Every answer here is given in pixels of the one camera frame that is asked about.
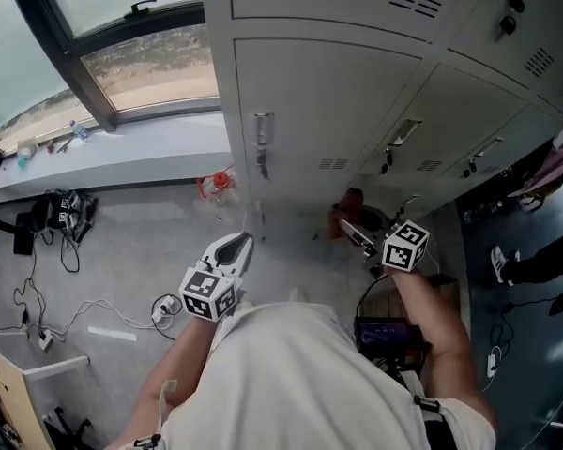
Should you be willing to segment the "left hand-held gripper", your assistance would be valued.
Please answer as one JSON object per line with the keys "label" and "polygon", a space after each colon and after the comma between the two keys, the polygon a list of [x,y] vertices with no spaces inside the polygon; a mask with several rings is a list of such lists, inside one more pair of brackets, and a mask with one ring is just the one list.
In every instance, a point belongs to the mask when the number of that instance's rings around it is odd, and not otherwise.
{"label": "left hand-held gripper", "polygon": [[[210,244],[182,279],[178,293],[183,309],[191,316],[218,322],[237,304],[236,282],[251,262],[253,236],[248,232],[228,234]],[[212,266],[229,266],[227,277]]]}

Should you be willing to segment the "grey metal locker door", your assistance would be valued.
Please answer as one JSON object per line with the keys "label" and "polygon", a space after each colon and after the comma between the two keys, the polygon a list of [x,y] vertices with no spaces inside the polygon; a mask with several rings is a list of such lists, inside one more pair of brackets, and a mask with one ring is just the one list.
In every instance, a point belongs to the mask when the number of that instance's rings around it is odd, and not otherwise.
{"label": "grey metal locker door", "polygon": [[248,224],[263,240],[296,227],[323,226],[327,212],[348,188],[352,175],[344,171],[273,173],[268,179],[250,177]]}
{"label": "grey metal locker door", "polygon": [[316,39],[238,39],[235,51],[244,128],[264,144],[273,181],[314,173],[323,158],[354,159],[420,62]]}

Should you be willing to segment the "person's left forearm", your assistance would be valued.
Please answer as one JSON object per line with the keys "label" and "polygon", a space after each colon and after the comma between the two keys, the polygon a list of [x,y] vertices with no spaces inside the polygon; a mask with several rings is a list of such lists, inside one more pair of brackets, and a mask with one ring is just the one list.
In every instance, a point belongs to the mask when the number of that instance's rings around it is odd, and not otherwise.
{"label": "person's left forearm", "polygon": [[161,419],[196,391],[205,369],[218,325],[191,318],[169,350],[148,374],[136,399],[130,420],[106,450],[120,450],[156,434]]}

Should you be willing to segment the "person's right forearm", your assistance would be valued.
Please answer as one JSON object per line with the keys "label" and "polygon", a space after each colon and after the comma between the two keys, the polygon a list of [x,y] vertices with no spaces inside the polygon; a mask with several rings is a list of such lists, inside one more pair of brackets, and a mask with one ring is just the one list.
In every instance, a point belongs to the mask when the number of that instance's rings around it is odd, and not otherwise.
{"label": "person's right forearm", "polygon": [[385,272],[399,291],[407,318],[431,345],[426,394],[457,399],[494,425],[495,414],[479,388],[470,340],[459,315],[420,273],[389,267]]}

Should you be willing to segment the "clear jug with red cap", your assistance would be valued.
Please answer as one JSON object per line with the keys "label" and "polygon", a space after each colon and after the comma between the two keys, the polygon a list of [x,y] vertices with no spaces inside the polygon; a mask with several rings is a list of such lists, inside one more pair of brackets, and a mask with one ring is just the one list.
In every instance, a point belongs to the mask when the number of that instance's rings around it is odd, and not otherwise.
{"label": "clear jug with red cap", "polygon": [[199,195],[203,200],[218,206],[229,206],[236,202],[236,169],[229,165],[223,170],[196,179]]}

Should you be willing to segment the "black device with screen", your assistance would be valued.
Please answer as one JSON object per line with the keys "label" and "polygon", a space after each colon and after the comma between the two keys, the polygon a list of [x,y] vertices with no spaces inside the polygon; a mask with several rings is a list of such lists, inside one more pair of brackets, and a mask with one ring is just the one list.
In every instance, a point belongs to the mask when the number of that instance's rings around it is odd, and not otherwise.
{"label": "black device with screen", "polygon": [[420,372],[431,344],[418,326],[399,317],[356,317],[358,351],[379,368]]}

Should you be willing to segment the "person's white shirt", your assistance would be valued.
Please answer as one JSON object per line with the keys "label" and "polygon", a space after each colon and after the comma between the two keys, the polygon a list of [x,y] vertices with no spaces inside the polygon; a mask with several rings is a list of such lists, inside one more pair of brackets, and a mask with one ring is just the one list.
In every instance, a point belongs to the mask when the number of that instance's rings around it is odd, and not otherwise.
{"label": "person's white shirt", "polygon": [[330,307],[267,304],[224,319],[166,450],[431,450],[412,394],[364,356]]}

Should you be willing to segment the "white window sill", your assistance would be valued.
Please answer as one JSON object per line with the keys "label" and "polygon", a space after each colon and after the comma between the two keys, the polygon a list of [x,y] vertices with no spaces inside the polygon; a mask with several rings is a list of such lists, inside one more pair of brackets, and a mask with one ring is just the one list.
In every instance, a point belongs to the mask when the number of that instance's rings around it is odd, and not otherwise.
{"label": "white window sill", "polygon": [[66,152],[36,153],[24,169],[0,168],[0,203],[47,189],[104,188],[191,179],[233,163],[220,112],[161,118],[98,131]]}

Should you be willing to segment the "white tape strip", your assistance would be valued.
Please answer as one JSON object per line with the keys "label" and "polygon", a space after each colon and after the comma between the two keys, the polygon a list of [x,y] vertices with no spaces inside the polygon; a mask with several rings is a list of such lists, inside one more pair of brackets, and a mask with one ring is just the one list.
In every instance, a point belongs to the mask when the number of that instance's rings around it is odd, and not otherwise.
{"label": "white tape strip", "polygon": [[88,326],[87,331],[96,336],[102,336],[107,338],[116,338],[125,341],[135,342],[137,340],[137,336],[135,333],[119,331],[119,330],[111,330],[105,329],[100,327]]}

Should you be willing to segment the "black equipment pile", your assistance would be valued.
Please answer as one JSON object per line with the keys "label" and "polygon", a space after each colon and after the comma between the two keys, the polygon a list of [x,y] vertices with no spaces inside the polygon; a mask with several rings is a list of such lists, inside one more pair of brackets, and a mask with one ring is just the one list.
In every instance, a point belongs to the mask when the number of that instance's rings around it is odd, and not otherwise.
{"label": "black equipment pile", "polygon": [[29,231],[35,234],[61,231],[80,244],[94,225],[98,205],[98,197],[82,191],[46,191],[31,208]]}

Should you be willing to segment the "pink garment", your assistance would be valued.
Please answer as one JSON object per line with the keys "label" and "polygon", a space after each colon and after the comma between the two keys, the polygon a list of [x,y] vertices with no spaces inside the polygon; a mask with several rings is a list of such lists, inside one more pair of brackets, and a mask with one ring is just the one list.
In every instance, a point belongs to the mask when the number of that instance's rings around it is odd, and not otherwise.
{"label": "pink garment", "polygon": [[563,177],[563,146],[554,149],[553,139],[512,166],[508,198],[530,197]]}

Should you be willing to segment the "black framed window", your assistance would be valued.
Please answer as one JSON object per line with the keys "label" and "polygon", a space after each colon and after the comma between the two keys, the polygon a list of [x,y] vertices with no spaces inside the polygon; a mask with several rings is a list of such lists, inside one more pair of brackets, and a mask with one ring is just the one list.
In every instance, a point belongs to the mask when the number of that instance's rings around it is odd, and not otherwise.
{"label": "black framed window", "polygon": [[0,150],[47,141],[75,120],[115,130],[210,108],[219,94],[203,0],[0,0]]}

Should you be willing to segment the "black chair base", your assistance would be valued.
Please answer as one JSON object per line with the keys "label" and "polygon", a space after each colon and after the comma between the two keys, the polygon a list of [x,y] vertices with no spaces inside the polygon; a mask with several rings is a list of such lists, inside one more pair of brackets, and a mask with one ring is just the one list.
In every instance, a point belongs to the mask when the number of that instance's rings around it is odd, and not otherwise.
{"label": "black chair base", "polygon": [[95,450],[83,440],[84,431],[92,426],[89,419],[85,418],[76,430],[72,430],[65,419],[63,408],[56,407],[53,412],[60,423],[60,427],[56,425],[48,414],[43,415],[42,420],[54,450]]}

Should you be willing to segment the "light wooden desk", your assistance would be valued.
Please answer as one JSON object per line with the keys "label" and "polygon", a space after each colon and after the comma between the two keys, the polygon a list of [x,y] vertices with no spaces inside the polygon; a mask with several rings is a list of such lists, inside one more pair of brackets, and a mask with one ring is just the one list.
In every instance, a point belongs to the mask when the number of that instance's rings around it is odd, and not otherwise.
{"label": "light wooden desk", "polygon": [[0,408],[20,450],[53,450],[30,398],[23,370],[0,353]]}

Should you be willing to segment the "white table frame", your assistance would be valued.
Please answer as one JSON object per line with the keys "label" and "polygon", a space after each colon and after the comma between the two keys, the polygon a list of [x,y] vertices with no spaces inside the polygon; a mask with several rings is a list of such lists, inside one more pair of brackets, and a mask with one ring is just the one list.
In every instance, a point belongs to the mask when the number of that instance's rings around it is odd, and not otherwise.
{"label": "white table frame", "polygon": [[89,364],[89,357],[87,355],[82,355],[47,366],[23,370],[22,375],[29,381],[37,381],[73,370],[75,368],[84,368]]}

